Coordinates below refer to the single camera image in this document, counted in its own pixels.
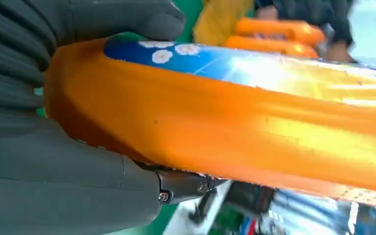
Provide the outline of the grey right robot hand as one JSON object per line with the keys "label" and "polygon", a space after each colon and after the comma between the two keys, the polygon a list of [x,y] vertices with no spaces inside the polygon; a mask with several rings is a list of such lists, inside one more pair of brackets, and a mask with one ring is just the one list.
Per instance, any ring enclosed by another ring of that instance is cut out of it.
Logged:
{"label": "grey right robot hand", "polygon": [[0,235],[102,235],[152,222],[201,196],[197,174],[152,171],[67,136],[36,114],[34,90],[59,46],[135,32],[170,41],[185,16],[170,0],[0,0]]}

